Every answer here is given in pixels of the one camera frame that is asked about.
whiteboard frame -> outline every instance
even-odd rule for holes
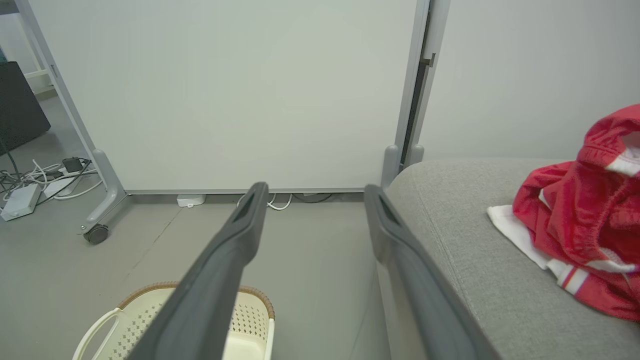
[[[15,0],[20,13],[23,15],[24,22],[30,27],[37,42],[37,46],[39,47],[39,51],[42,53],[42,57],[45,59],[47,63],[47,69],[50,69],[50,73],[52,74],[52,81],[56,90],[58,91],[58,95],[61,98],[61,101],[78,133],[80,139],[87,150],[87,153],[90,155],[91,159],[94,161],[96,168],[98,169],[101,178],[104,180],[105,176],[100,169],[100,163],[96,162],[93,158],[94,151],[100,151],[96,149],[89,132],[86,129],[86,126],[83,123],[83,120],[71,98],[71,95],[65,85],[64,80],[62,79],[60,72],[57,71],[56,62],[54,61],[53,55],[47,42],[45,41],[44,34],[38,25],[35,14],[31,7],[31,4],[28,0]],[[411,46],[410,52],[406,67],[406,75],[404,79],[404,88],[403,95],[401,101],[401,107],[398,115],[398,124],[396,129],[396,138],[395,144],[390,144],[385,151],[384,158],[384,166],[383,166],[383,174],[381,174],[382,182],[381,185],[383,187],[388,186],[388,184],[395,178],[399,173],[400,167],[400,157],[402,153],[402,147],[404,145],[404,138],[406,136],[406,130],[408,126],[408,118],[411,107],[411,101],[413,97],[413,89],[415,86],[415,81],[417,77],[418,64],[420,61],[420,57],[422,54],[422,46],[425,35],[426,22],[429,12],[429,2],[430,0],[417,0],[416,1],[416,9],[413,20],[413,31],[411,38]],[[113,170],[111,166],[106,166],[104,170]],[[108,177],[117,178],[117,174],[109,174]],[[358,188],[275,188],[270,189],[271,193],[306,193],[306,192],[363,192],[364,186]],[[228,193],[245,193],[247,189],[149,189],[149,190],[127,190],[124,189],[127,195],[171,195],[171,194],[228,194]]]
[[[427,103],[433,86],[433,77],[435,76],[438,66],[438,58],[440,57],[440,48],[444,37],[444,29],[449,16],[449,5],[451,0],[433,0],[431,6],[431,18],[429,20],[429,28],[426,30],[427,39],[424,42],[424,56],[430,57],[429,68],[424,75],[422,86],[420,87],[420,97],[415,110],[415,122],[409,136],[408,146],[406,150],[406,159],[404,167],[408,167],[422,161],[424,155],[424,147],[419,144],[420,133],[422,132],[422,124],[427,112]]]

red clothing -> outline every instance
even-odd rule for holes
[[[599,120],[575,161],[534,170],[513,213],[533,245],[588,273],[581,302],[640,321],[640,104]],[[574,274],[568,274],[568,284]]]

black cabinet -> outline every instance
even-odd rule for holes
[[[50,127],[18,63],[0,64],[0,138],[7,148],[15,149]]]

white cloth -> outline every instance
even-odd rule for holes
[[[513,214],[511,205],[491,206],[486,210],[493,225],[516,245],[531,261],[541,269],[551,270],[557,278],[557,284],[571,294],[582,286],[586,277],[586,271],[573,265],[554,259],[544,252],[533,247],[529,229]]]

gray fabric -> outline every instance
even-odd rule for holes
[[[558,162],[425,161],[387,194],[504,359],[637,359],[638,324],[577,302],[486,214],[511,204],[533,169]]]

